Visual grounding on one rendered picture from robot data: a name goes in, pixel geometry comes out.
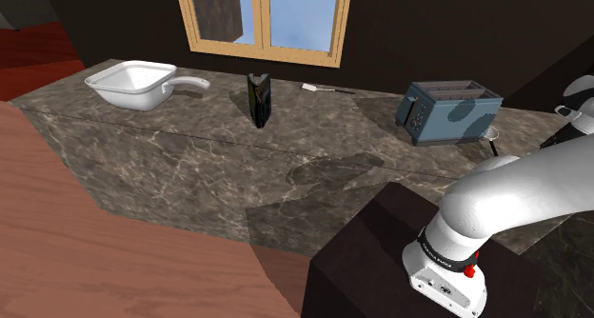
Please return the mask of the blue toaster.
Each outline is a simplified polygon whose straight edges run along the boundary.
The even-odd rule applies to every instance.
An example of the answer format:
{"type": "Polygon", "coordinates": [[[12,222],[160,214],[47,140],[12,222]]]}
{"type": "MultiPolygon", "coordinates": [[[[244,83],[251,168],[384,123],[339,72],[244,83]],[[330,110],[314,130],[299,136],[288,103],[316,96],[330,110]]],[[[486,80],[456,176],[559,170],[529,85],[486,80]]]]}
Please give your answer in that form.
{"type": "Polygon", "coordinates": [[[472,80],[413,82],[395,124],[415,146],[463,144],[481,139],[503,98],[472,80]]]}

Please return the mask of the dark robot stand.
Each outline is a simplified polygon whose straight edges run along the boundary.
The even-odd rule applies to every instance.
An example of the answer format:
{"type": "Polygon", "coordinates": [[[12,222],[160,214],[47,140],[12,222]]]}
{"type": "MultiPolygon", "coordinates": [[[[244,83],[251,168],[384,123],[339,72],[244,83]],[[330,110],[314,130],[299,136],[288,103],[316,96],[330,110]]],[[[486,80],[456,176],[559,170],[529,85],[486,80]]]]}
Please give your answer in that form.
{"type": "MultiPolygon", "coordinates": [[[[438,208],[387,184],[310,261],[302,318],[457,318],[414,290],[402,252],[438,208]]],[[[489,240],[480,250],[487,301],[480,318],[534,318],[539,270],[489,240]]]]}

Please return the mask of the wooden framed window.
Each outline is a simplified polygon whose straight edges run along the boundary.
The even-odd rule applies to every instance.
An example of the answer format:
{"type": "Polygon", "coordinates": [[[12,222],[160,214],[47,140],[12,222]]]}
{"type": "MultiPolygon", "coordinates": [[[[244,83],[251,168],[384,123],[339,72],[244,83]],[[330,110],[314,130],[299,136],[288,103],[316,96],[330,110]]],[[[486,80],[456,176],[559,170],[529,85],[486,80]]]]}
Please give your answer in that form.
{"type": "Polygon", "coordinates": [[[338,68],[350,0],[178,0],[189,49],[338,68]]]}

